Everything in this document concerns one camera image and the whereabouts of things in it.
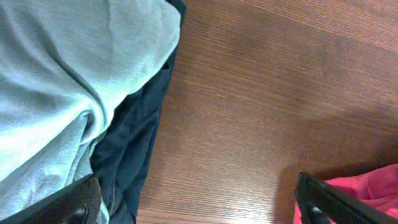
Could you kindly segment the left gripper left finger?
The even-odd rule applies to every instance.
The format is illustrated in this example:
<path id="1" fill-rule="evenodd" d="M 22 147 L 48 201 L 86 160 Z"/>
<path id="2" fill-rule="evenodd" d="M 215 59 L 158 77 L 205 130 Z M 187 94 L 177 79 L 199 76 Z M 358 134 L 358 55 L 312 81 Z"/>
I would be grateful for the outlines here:
<path id="1" fill-rule="evenodd" d="M 2 220 L 1 224 L 94 224 L 100 206 L 100 184 L 90 174 Z"/>

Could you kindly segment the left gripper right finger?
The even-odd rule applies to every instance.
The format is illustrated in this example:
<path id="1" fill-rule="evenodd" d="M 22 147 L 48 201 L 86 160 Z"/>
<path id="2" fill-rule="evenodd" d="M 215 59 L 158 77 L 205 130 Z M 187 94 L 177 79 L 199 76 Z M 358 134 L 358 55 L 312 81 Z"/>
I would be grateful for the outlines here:
<path id="1" fill-rule="evenodd" d="M 397 224 L 397 219 L 301 172 L 295 198 L 303 224 Z"/>

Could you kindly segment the red soccer print t-shirt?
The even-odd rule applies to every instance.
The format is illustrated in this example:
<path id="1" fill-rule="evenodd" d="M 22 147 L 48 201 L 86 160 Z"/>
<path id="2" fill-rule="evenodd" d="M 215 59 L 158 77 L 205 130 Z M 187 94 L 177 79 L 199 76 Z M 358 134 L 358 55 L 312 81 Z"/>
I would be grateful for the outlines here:
<path id="1" fill-rule="evenodd" d="M 338 177 L 323 180 L 332 187 L 348 194 L 360 202 L 397 219 L 397 165 L 383 168 L 352 177 Z M 300 221 L 300 210 L 295 203 L 293 224 Z"/>

